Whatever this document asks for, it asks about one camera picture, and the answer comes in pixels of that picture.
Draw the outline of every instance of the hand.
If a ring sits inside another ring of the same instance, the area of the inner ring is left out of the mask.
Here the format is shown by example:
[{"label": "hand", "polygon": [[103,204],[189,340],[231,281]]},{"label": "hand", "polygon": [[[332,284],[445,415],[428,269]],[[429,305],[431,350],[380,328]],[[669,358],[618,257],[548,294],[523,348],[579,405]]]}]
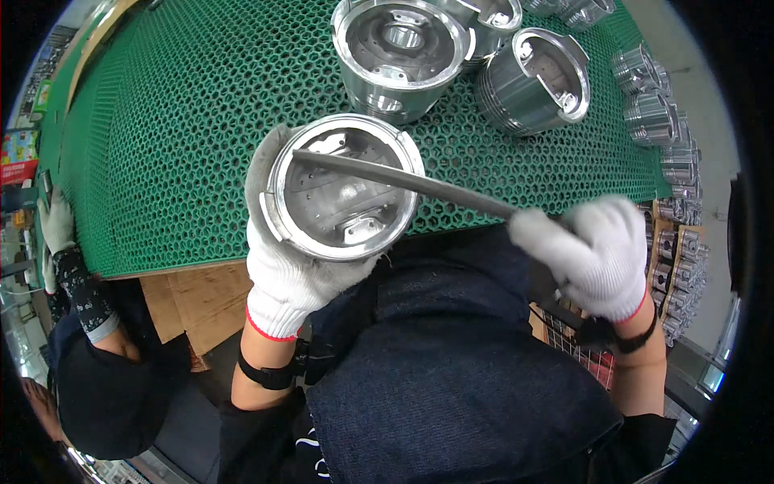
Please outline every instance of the hand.
[{"label": "hand", "polygon": [[57,277],[53,273],[53,256],[48,245],[43,246],[43,258],[40,261],[43,270],[43,283],[46,286],[46,293],[53,296],[59,289]]},{"label": "hand", "polygon": [[73,212],[70,204],[62,196],[62,190],[55,186],[51,195],[51,210],[46,208],[42,198],[38,198],[40,228],[52,254],[75,245],[73,237]]},{"label": "hand", "polygon": [[562,222],[528,208],[513,215],[514,244],[546,264],[575,304],[610,321],[624,321],[646,294],[645,219],[626,197],[607,195],[572,208]]},{"label": "hand", "polygon": [[293,130],[285,125],[266,135],[245,180],[250,214],[247,269],[254,284],[247,297],[247,314],[253,328],[275,341],[295,339],[308,314],[367,277],[381,256],[354,263],[326,262],[302,254],[272,235],[261,212],[259,194],[266,189],[274,159],[292,135]]}]

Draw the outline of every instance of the gloved hand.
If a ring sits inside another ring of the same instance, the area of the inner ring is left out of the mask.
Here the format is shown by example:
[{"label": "gloved hand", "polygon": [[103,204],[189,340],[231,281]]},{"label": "gloved hand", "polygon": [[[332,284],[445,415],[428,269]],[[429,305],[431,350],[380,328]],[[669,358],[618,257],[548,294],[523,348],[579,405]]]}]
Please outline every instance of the gloved hand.
[{"label": "gloved hand", "polygon": [[52,254],[75,245],[73,237],[73,212],[70,204],[64,199],[62,190],[54,186],[51,194],[51,210],[46,207],[42,198],[38,198],[38,213],[40,213],[40,228]]},{"label": "gloved hand", "polygon": [[562,217],[569,232],[538,208],[513,215],[514,244],[546,264],[562,293],[610,321],[625,321],[646,294],[645,219],[626,197],[607,195]]},{"label": "gloved hand", "polygon": [[308,314],[367,277],[381,256],[356,263],[326,262],[274,238],[261,212],[259,194],[265,190],[274,159],[293,133],[282,124],[266,135],[245,180],[250,214],[247,270],[254,284],[247,296],[247,316],[258,332],[275,341],[295,339]]},{"label": "gloved hand", "polygon": [[46,287],[46,293],[53,296],[59,284],[57,284],[57,276],[53,273],[53,256],[48,248],[48,245],[43,246],[43,258],[40,260],[41,269],[43,272],[43,285]]}]

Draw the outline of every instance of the green honeycomb mat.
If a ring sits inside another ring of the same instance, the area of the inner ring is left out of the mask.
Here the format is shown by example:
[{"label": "green honeycomb mat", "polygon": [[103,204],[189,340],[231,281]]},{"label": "green honeycomb mat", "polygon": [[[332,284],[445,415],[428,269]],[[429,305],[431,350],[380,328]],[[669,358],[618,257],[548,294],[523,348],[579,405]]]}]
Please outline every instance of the green honeycomb mat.
[{"label": "green honeycomb mat", "polygon": [[[115,35],[82,81],[61,154],[91,270],[115,276],[246,255],[242,181],[255,147],[280,122],[349,110],[328,27],[334,6],[166,0]],[[461,77],[403,127],[427,175],[552,213],[606,193],[667,195],[658,153],[626,134],[608,68],[621,45],[642,37],[620,3],[612,17],[577,36],[591,57],[581,124],[504,135],[478,114],[471,79]],[[553,17],[526,14],[524,26],[569,33]],[[496,221],[424,200],[409,234]]]}]

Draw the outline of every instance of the black sleeve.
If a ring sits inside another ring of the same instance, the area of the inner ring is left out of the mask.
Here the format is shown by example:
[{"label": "black sleeve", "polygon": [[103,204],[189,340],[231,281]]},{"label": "black sleeve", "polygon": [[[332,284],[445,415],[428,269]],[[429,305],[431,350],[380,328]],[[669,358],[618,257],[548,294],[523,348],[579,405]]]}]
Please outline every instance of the black sleeve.
[{"label": "black sleeve", "polygon": [[658,469],[677,420],[655,414],[626,417],[618,433],[594,456],[592,482],[634,482]]},{"label": "black sleeve", "polygon": [[111,314],[111,306],[103,286],[88,269],[77,245],[60,250],[53,256],[57,283],[65,290],[70,304],[78,311],[80,324],[88,335],[99,328]]},{"label": "black sleeve", "polygon": [[51,324],[56,324],[70,312],[70,301],[64,289],[57,287],[53,294],[46,293],[46,302],[51,313]]},{"label": "black sleeve", "polygon": [[224,403],[218,482],[277,482],[283,459],[293,454],[293,422],[306,401],[296,387],[280,405],[265,410],[249,412]]}]

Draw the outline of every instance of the metal rack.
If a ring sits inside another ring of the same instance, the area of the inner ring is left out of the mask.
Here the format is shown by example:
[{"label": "metal rack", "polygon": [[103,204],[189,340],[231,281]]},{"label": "metal rack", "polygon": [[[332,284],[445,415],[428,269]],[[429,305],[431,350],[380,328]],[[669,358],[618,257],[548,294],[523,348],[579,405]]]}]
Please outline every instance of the metal rack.
[{"label": "metal rack", "polygon": [[612,353],[581,348],[575,342],[574,329],[559,318],[552,316],[551,313],[543,310],[541,312],[543,313],[542,319],[546,328],[546,343],[548,346],[552,346],[572,356],[597,379],[605,390],[609,391],[613,381],[613,363],[615,361]]}]

